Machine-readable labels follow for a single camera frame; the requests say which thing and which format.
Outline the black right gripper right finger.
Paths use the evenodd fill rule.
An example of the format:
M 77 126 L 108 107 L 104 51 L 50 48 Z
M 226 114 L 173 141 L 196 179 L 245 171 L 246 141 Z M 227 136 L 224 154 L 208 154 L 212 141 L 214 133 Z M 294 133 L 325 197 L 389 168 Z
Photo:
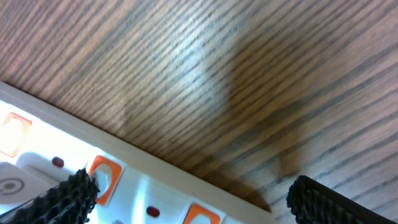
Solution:
M 306 175 L 290 186 L 286 202 L 298 224 L 394 224 Z

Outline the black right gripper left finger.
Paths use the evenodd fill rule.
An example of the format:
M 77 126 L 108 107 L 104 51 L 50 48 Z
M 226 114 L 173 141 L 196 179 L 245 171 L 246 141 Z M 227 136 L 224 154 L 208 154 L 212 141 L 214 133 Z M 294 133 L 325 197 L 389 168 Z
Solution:
M 28 202 L 1 215 L 1 224 L 86 224 L 100 192 L 96 179 L 80 169 Z

